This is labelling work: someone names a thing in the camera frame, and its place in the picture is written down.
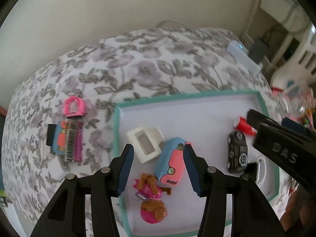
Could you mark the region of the black toy car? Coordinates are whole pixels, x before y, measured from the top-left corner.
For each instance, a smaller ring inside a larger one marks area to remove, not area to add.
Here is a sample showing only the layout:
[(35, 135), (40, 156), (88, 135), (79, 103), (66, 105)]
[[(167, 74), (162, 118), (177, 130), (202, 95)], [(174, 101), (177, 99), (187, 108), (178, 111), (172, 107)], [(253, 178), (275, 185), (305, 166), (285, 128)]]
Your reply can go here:
[(245, 135), (240, 131), (231, 132), (228, 136), (229, 173), (241, 173), (248, 164), (248, 147)]

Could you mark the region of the red glue bottle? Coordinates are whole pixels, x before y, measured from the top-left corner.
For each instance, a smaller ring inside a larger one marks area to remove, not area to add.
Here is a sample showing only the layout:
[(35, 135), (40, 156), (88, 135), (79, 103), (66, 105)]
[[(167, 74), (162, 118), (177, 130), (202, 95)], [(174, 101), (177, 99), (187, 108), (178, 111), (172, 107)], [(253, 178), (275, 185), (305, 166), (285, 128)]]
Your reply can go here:
[(245, 135), (256, 136), (257, 131), (247, 123), (244, 117), (237, 117), (233, 122), (233, 127)]

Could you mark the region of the magenta translucent lighter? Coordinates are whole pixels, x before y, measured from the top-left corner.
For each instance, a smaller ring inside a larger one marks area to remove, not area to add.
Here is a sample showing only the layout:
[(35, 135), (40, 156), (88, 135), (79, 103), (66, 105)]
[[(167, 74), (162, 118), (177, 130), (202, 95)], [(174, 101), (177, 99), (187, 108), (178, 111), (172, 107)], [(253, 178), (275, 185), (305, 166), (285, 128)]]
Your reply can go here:
[(82, 161), (82, 122), (77, 122), (77, 130), (75, 136), (75, 147), (74, 147), (74, 160), (76, 162)]

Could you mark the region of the blue coral toy large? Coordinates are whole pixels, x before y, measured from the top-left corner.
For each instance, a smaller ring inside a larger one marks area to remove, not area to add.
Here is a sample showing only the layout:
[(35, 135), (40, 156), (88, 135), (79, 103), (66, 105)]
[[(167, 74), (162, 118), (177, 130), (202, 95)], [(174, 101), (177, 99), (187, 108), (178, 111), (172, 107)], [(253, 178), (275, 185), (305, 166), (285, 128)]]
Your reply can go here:
[(63, 156), (66, 146), (66, 135), (68, 129), (68, 121), (60, 121), (55, 128), (52, 149), (54, 154)]

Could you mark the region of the gold patterned lighter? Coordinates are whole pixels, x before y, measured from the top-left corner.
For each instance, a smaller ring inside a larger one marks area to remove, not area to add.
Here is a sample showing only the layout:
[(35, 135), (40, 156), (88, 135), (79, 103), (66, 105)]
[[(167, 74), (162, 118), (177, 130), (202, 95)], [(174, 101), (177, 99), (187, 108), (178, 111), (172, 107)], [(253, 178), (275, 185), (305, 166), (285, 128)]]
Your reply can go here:
[(73, 121), (68, 121), (67, 128), (66, 128), (66, 141), (65, 141), (65, 151), (64, 151), (64, 161), (66, 162), (74, 161), (76, 135), (77, 135), (77, 123)]

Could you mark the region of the pink ball doll toy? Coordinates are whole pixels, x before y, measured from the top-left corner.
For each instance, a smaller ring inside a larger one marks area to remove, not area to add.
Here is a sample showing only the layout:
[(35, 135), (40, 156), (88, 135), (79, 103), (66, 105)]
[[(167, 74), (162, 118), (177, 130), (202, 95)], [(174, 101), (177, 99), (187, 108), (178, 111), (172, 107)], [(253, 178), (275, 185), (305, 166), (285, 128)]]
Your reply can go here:
[(165, 204), (161, 200), (149, 199), (141, 204), (140, 215), (149, 224), (157, 224), (168, 215)]

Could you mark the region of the small pink doll figure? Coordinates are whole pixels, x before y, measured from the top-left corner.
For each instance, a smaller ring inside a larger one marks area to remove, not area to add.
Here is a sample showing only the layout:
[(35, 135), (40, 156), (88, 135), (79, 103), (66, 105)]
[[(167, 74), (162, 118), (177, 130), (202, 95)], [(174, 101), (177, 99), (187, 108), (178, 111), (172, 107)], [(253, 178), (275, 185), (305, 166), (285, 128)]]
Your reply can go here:
[(151, 174), (142, 173), (138, 179), (135, 179), (133, 188), (137, 190), (146, 199), (160, 200), (162, 194), (172, 195), (172, 189), (169, 187), (160, 187), (156, 184), (157, 178)]

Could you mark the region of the black power adapter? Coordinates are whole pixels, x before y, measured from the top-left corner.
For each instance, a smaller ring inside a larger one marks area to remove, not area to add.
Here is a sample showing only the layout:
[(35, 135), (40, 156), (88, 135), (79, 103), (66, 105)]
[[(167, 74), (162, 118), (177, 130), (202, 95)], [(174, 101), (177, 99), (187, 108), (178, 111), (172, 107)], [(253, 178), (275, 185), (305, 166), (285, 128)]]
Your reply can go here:
[(48, 129), (47, 129), (47, 146), (52, 146), (53, 141), (54, 141), (54, 135), (55, 135), (55, 130), (56, 130), (56, 124), (49, 124)]

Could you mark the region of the blue coral toy small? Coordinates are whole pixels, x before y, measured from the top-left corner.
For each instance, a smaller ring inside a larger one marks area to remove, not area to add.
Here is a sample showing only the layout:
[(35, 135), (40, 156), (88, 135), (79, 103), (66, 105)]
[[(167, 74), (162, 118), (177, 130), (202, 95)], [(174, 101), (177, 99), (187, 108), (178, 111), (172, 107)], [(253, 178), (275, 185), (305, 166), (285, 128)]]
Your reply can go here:
[(183, 149), (186, 144), (191, 143), (179, 137), (166, 140), (154, 171), (162, 184), (177, 186), (181, 181), (185, 169)]

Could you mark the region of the white charger cube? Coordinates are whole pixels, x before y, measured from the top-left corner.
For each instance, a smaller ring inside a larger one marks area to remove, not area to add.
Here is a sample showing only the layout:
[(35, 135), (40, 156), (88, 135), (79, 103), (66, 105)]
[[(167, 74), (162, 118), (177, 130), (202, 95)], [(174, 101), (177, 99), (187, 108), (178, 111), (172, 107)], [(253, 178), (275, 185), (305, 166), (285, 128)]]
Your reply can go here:
[(141, 126), (128, 131), (126, 137), (133, 145), (140, 163), (148, 163), (161, 155), (161, 145), (164, 144), (165, 139), (156, 127)]

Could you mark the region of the teal rimmed white tray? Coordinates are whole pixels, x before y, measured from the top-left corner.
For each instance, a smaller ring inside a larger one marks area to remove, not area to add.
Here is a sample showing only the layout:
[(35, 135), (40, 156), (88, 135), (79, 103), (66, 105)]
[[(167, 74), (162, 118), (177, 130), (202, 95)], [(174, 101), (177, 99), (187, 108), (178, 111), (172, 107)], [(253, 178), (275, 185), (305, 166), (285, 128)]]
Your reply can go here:
[[(268, 113), (267, 101), (254, 90), (221, 90), (140, 99), (118, 104), (113, 117), (114, 155), (121, 154), (128, 131), (137, 127), (157, 128), (166, 140), (182, 138), (193, 144), (196, 154), (224, 174), (228, 173), (227, 139), (233, 122), (250, 109)], [(142, 173), (153, 173), (157, 160), (142, 164), (134, 159), (126, 189), (119, 199), (121, 220), (128, 236), (195, 236), (206, 199), (193, 191), (183, 174), (170, 196), (163, 196), (168, 215), (157, 224), (140, 215), (141, 200), (133, 183)]]

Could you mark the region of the floral grey white blanket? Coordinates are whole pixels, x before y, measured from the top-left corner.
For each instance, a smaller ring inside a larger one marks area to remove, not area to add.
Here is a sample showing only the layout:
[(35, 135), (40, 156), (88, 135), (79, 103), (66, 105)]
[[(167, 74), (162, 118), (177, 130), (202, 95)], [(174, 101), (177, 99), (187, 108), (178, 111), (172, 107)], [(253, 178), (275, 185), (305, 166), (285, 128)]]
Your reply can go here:
[[(224, 89), (253, 89), (280, 120), (267, 80), (228, 53), (233, 32), (203, 28), (131, 31), (74, 49), (40, 68), (14, 91), (2, 139), (5, 192), (26, 234), (64, 180), (67, 169), (92, 174), (113, 158), (115, 105), (146, 97)], [(70, 96), (86, 104), (83, 160), (61, 164), (46, 146), (49, 124), (64, 119)]]

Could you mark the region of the white device with light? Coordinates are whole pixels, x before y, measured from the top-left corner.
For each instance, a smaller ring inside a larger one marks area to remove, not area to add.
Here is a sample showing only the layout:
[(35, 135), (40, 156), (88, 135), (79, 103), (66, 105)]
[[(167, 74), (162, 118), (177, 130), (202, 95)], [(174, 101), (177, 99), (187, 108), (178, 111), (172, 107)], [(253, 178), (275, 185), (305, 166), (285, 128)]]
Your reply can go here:
[(239, 63), (246, 67), (253, 74), (257, 74), (261, 71), (263, 64), (256, 64), (249, 56), (248, 49), (244, 45), (236, 40), (229, 42), (227, 51), (230, 53)]

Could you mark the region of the white plastic chair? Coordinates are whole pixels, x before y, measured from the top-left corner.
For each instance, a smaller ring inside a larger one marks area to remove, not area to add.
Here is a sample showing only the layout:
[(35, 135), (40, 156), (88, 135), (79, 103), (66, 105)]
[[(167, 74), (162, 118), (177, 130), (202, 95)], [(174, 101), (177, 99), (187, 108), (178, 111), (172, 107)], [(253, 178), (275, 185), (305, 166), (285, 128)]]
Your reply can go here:
[(305, 80), (315, 83), (315, 25), (298, 0), (261, 0), (260, 8), (276, 22), (263, 35), (270, 41), (274, 34), (284, 34), (270, 64), (277, 69), (271, 85), (285, 89), (290, 82)]

